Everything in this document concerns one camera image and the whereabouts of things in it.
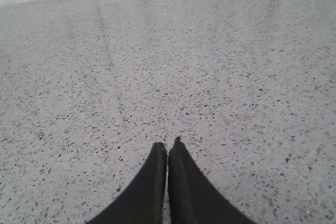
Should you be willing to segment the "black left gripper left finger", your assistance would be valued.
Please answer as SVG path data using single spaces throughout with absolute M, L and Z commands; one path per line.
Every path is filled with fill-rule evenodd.
M 134 179 L 89 223 L 162 223 L 167 153 L 156 142 Z

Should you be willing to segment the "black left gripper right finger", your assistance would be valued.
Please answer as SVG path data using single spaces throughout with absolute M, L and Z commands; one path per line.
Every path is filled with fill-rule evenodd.
M 171 223 L 253 223 L 209 182 L 180 137 L 169 152 Z

